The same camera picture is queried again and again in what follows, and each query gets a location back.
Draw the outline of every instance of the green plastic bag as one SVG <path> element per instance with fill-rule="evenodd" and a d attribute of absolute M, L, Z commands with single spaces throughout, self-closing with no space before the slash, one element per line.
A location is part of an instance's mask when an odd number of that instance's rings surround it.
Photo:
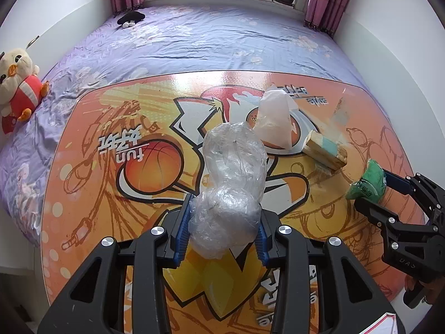
<path fill-rule="evenodd" d="M 346 192 L 346 199 L 365 197 L 372 202 L 379 203 L 385 191 L 385 172 L 375 160 L 369 159 L 363 176 L 357 182 L 352 183 Z"/>

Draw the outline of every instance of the orange tabletop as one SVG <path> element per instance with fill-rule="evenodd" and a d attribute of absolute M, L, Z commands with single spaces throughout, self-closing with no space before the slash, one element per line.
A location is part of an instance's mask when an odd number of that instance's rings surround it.
<path fill-rule="evenodd" d="M 259 100 L 272 84 L 300 110 L 290 150 L 265 142 L 268 177 L 261 202 L 306 237 L 339 236 L 389 299 L 404 275 L 384 264 L 379 230 L 344 194 L 369 158 L 402 177 L 408 159 L 377 103 L 361 88 L 303 75 L 212 71 L 132 80 L 79 99 L 60 139 L 43 208 L 41 254 L 52 302 L 105 236 L 138 237 L 185 195 L 207 185 L 202 157 L 206 132 L 223 122 L 255 125 Z M 301 153 L 317 129 L 344 144 L 348 164 L 335 173 Z M 424 223 L 410 197 L 388 189 L 383 205 L 402 221 Z M 317 278 L 311 268 L 311 330 L 317 331 Z M 205 260 L 190 247 L 180 268 L 165 269 L 171 327 L 180 333 L 268 333 L 279 270 L 261 266 L 252 245 Z M 132 269 L 125 286 L 125 331 L 131 332 Z"/>

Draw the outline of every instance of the purple bedsheet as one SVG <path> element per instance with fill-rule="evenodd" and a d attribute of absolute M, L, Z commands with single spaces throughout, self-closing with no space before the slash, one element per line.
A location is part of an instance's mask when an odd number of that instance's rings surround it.
<path fill-rule="evenodd" d="M 334 41 L 301 22 L 231 7 L 141 11 L 146 18 L 134 27 L 118 28 L 118 16 L 75 46 L 47 75 L 50 94 L 0 152 L 0 200 L 37 246 L 57 143 L 74 104 L 88 91 L 151 75 L 229 69 L 297 73 L 365 88 Z"/>

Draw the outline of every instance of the crumpled plastic wrap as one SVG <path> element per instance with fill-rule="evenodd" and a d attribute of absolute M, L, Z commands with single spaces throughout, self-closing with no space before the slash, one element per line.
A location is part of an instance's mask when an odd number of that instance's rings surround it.
<path fill-rule="evenodd" d="M 375 160 L 368 159 L 366 171 L 358 181 L 351 184 L 346 192 L 346 199 L 365 197 L 374 203 L 379 203 L 385 191 L 385 172 Z"/>
<path fill-rule="evenodd" d="M 207 132 L 203 155 L 210 180 L 190 202 L 190 243 L 202 257 L 220 259 L 258 233 L 268 157 L 245 122 L 222 123 Z"/>

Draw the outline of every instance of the plush toy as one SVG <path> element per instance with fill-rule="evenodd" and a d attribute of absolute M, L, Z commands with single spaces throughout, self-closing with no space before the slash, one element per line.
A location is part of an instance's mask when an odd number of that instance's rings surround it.
<path fill-rule="evenodd" d="M 139 11 L 130 11 L 122 16 L 118 21 L 118 25 L 122 25 L 124 29 L 135 26 L 136 23 L 145 19 L 145 15 Z"/>
<path fill-rule="evenodd" d="M 23 49 L 0 54 L 0 115 L 5 134 L 17 121 L 27 121 L 50 90 L 37 74 L 39 67 Z"/>

